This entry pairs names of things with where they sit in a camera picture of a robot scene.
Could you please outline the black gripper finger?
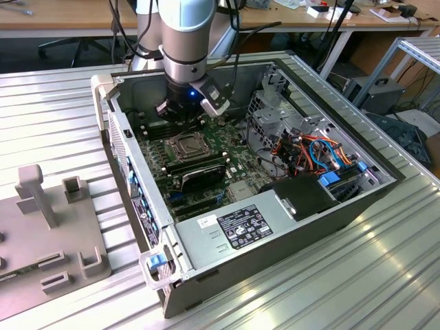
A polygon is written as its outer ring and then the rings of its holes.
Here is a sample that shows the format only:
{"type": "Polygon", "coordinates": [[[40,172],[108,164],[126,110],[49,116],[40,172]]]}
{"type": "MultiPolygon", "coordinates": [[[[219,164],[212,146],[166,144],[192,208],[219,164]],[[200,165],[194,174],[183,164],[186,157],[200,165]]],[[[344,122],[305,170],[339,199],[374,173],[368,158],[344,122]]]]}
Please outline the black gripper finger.
{"type": "Polygon", "coordinates": [[[165,99],[161,103],[155,106],[155,112],[157,116],[163,120],[167,120],[169,117],[168,113],[168,100],[165,99]]]}

